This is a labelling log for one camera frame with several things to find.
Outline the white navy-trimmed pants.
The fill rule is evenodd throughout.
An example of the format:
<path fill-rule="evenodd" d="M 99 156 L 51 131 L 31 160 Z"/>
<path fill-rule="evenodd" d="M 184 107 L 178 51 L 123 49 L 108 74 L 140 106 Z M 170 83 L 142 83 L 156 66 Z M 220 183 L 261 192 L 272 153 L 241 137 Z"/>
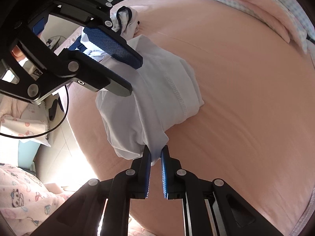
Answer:
<path fill-rule="evenodd" d="M 134 69 L 143 64 L 142 56 L 127 44 L 138 31 L 138 12 L 127 6 L 120 7 L 110 18 L 111 26 L 84 27 L 81 35 L 68 48 L 80 51 L 101 62 L 110 56 Z"/>

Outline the white navy-trimmed jacket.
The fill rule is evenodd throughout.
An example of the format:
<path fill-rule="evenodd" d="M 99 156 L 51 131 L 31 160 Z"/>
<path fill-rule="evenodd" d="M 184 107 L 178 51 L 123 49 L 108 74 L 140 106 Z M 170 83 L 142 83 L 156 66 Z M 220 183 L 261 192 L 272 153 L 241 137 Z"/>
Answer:
<path fill-rule="evenodd" d="M 154 165 L 168 143 L 166 131 L 196 115 L 204 101 L 195 72 L 184 59 L 144 35 L 128 44 L 143 57 L 139 69 L 109 57 L 101 64 L 127 80 L 132 94 L 121 97 L 102 89 L 95 102 L 118 157 L 136 159 L 148 147 Z"/>

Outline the left black slipper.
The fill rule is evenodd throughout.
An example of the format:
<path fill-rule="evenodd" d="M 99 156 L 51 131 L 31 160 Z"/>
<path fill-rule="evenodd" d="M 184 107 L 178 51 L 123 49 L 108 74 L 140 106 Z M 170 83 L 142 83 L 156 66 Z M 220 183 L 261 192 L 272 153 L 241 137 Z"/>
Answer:
<path fill-rule="evenodd" d="M 53 121 L 55 119 L 56 112 L 57 112 L 57 106 L 58 106 L 58 100 L 55 99 L 52 102 L 52 105 L 51 105 L 51 107 L 48 110 L 48 112 L 49 112 L 49 120 L 50 121 Z"/>

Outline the pink blanket on chair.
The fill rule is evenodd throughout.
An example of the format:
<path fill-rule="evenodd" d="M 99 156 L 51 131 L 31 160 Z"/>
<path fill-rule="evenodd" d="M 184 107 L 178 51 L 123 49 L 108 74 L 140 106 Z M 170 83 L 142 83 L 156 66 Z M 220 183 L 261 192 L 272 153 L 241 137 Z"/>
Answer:
<path fill-rule="evenodd" d="M 1 95 L 1 133 L 23 137 L 23 143 L 34 141 L 50 146 L 47 135 L 39 136 L 49 130 L 45 103 L 34 105 Z"/>

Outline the person's pajama clad body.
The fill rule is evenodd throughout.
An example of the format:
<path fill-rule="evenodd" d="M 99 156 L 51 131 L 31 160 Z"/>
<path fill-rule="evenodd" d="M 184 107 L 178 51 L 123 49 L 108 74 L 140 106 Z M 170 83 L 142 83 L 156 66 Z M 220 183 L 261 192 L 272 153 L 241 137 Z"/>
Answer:
<path fill-rule="evenodd" d="M 1 213 L 16 235 L 31 235 L 72 195 L 19 167 L 1 164 Z"/>

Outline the pink bed sheet mattress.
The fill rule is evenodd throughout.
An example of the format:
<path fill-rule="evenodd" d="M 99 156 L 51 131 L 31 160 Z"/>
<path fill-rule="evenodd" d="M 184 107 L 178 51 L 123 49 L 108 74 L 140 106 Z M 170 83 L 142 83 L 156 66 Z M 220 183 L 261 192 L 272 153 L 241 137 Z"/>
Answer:
<path fill-rule="evenodd" d="M 125 0 L 139 32 L 194 69 L 204 105 L 167 131 L 169 152 L 221 178 L 282 234 L 314 211 L 314 66 L 257 19 L 213 0 Z"/>

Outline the folded pink checkered quilt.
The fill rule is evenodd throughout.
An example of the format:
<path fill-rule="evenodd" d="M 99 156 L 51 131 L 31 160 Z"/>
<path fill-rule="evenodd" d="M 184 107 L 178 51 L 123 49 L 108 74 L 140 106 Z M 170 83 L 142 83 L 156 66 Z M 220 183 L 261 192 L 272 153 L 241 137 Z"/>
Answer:
<path fill-rule="evenodd" d="M 294 41 L 308 52 L 307 38 L 314 39 L 314 26 L 297 0 L 215 0 L 259 19 L 286 43 Z"/>

